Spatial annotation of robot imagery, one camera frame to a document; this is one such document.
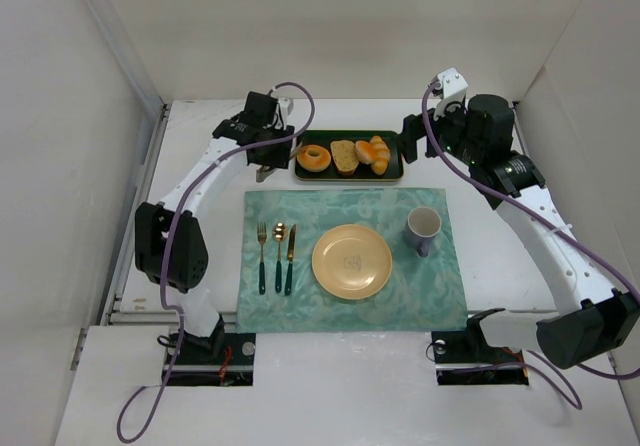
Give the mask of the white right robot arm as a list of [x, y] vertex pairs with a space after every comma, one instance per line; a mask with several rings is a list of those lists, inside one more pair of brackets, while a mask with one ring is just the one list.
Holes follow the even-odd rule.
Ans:
[[481, 94], [443, 98], [408, 115], [401, 152], [412, 163], [417, 142], [444, 162], [468, 166], [459, 176], [475, 187], [519, 237], [551, 291], [551, 315], [503, 308], [474, 316], [472, 337], [485, 346], [542, 353], [563, 370], [621, 346], [639, 319], [639, 293], [609, 263], [577, 242], [559, 215], [533, 161], [513, 150], [515, 115], [506, 99]]

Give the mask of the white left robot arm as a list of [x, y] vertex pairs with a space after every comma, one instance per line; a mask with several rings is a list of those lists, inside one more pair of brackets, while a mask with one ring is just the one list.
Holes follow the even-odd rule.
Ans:
[[157, 203], [143, 202], [135, 213], [134, 262], [160, 287], [163, 308], [178, 314], [184, 342], [210, 354], [222, 347], [224, 321], [212, 293], [201, 284], [209, 254], [197, 217], [211, 206], [247, 165], [286, 169], [292, 135], [293, 101], [249, 92], [244, 108], [223, 120], [189, 173]]

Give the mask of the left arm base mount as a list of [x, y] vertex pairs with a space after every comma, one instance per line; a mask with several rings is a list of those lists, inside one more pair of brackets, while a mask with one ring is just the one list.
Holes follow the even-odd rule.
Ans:
[[245, 387], [254, 380], [256, 335], [226, 333], [221, 350], [211, 353], [185, 341], [174, 368], [169, 362], [178, 334], [159, 335], [157, 343], [165, 348], [161, 378], [168, 376], [171, 387]]

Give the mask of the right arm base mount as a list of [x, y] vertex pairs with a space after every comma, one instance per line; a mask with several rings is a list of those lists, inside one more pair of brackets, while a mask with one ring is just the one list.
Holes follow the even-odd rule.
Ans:
[[488, 346], [470, 331], [432, 332], [426, 354], [439, 386], [529, 385], [521, 350]]

